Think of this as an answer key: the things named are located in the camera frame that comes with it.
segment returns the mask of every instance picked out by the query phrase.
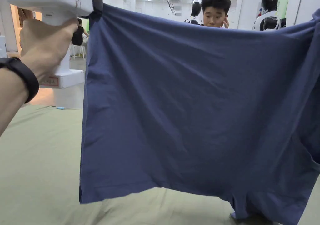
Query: forearm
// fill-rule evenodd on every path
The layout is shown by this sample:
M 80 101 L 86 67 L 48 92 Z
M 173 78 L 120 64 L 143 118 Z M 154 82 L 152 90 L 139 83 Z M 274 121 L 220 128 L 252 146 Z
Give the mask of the forearm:
M 35 73 L 37 78 L 42 78 L 43 73 L 34 59 L 22 57 L 21 61 L 26 64 Z M 29 96 L 27 87 L 24 81 L 14 72 L 6 69 L 0 69 L 0 136 L 3 131 L 8 127 L 9 123 L 17 113 L 19 108 L 26 102 Z

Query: fitness tracker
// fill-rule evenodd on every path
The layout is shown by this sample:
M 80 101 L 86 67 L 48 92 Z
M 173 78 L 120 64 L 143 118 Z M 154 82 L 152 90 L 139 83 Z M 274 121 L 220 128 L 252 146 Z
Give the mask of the fitness tracker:
M 0 58 L 0 68 L 7 68 L 17 74 L 25 83 L 29 97 L 25 103 L 30 102 L 39 91 L 39 82 L 36 75 L 17 57 Z

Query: wrist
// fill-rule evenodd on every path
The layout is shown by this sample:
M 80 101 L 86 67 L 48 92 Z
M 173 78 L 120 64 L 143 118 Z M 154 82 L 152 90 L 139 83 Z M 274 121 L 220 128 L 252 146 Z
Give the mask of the wrist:
M 26 54 L 20 58 L 20 60 L 35 74 L 39 82 L 42 81 L 48 73 L 43 65 L 45 59 L 41 57 L 42 56 L 38 54 Z

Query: navy blue shirt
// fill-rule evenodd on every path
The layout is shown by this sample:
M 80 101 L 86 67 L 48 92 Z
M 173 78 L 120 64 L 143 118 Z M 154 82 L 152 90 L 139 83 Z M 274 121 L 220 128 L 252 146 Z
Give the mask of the navy blue shirt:
M 164 187 L 297 224 L 319 175 L 319 17 L 255 32 L 105 5 L 90 29 L 80 202 Z

